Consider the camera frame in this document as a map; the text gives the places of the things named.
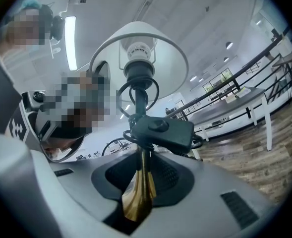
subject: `light bulb socket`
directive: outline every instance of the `light bulb socket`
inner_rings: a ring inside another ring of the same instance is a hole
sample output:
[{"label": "light bulb socket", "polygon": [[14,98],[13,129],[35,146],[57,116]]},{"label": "light bulb socket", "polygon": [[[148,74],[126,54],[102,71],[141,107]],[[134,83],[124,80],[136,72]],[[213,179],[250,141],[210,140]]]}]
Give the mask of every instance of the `light bulb socket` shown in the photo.
[{"label": "light bulb socket", "polygon": [[[124,68],[124,75],[127,82],[137,77],[153,77],[155,69],[152,63],[146,60],[133,60],[128,62]],[[152,85],[151,81],[144,82],[144,89],[148,89]]]}]

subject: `black switch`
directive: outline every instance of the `black switch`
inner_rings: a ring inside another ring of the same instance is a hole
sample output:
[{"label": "black switch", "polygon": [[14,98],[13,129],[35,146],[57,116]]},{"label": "black switch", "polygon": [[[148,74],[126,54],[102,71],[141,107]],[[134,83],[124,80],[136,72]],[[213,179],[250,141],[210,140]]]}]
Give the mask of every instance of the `black switch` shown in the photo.
[{"label": "black switch", "polygon": [[165,120],[155,120],[149,123],[148,128],[157,132],[165,132],[169,129],[169,124]]}]

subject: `table leg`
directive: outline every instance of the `table leg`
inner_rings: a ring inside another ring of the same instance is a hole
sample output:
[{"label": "table leg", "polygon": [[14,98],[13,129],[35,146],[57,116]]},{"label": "table leg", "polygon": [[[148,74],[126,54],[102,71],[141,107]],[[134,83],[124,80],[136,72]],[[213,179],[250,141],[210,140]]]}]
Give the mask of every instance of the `table leg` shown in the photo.
[{"label": "table leg", "polygon": [[267,150],[270,151],[272,147],[272,132],[271,132],[271,120],[269,108],[266,100],[266,96],[261,98],[261,103],[264,108],[265,121],[266,121],[266,132],[267,132]]},{"label": "table leg", "polygon": [[193,152],[195,158],[196,158],[197,160],[199,160],[199,159],[200,159],[199,152],[198,152],[196,149],[192,149],[192,152]]},{"label": "table leg", "polygon": [[201,129],[202,129],[203,136],[204,136],[205,140],[206,140],[207,142],[209,142],[210,140],[209,140],[209,137],[208,137],[207,134],[206,134],[206,131],[205,131],[205,129],[204,129],[204,126],[201,126]]},{"label": "table leg", "polygon": [[255,110],[253,108],[253,106],[250,106],[250,111],[251,111],[251,116],[253,118],[253,121],[254,121],[254,125],[256,126],[257,125],[257,119],[256,119],[256,116],[255,116]]}]

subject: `white table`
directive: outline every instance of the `white table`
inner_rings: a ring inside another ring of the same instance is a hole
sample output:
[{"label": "white table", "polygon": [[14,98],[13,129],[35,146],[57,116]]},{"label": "white table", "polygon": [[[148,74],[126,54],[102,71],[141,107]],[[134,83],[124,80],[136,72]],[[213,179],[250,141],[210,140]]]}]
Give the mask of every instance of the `white table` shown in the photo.
[{"label": "white table", "polygon": [[[266,132],[267,132],[267,150],[270,151],[272,148],[272,131],[271,131],[271,120],[270,113],[268,109],[268,104],[265,96],[265,89],[254,88],[254,87],[246,87],[251,90],[250,93],[246,94],[241,98],[237,98],[236,100],[227,103],[226,100],[221,100],[218,103],[215,103],[201,111],[195,113],[189,121],[193,122],[194,125],[198,125],[201,127],[204,138],[206,141],[209,141],[209,137],[206,134],[205,128],[206,125],[219,121],[225,117],[229,117],[234,115],[238,111],[242,109],[249,108],[251,111],[251,116],[254,122],[254,125],[257,125],[257,119],[255,116],[255,111],[253,108],[253,104],[259,100],[262,102],[262,107],[265,113],[265,121],[266,121]],[[193,151],[195,157],[200,158],[198,152]]]}]

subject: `ceiling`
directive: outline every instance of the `ceiling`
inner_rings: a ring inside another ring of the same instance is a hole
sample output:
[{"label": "ceiling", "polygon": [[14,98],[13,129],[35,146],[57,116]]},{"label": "ceiling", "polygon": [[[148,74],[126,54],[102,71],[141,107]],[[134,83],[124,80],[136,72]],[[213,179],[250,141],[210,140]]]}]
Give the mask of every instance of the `ceiling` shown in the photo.
[{"label": "ceiling", "polygon": [[[96,49],[125,24],[144,21],[156,27],[174,40],[188,58],[190,71],[183,89],[193,88],[200,78],[216,74],[224,66],[224,57],[235,57],[255,5],[255,0],[87,0],[81,4],[72,4],[74,0],[39,1],[55,2],[54,14],[66,11],[63,17],[76,16],[78,68],[87,64]],[[227,41],[234,43],[230,50],[226,50]],[[54,59],[29,56],[14,68],[10,61],[7,63],[20,92],[49,89],[68,73],[64,38],[53,47],[61,48]],[[194,75],[197,79],[189,82]]]}]

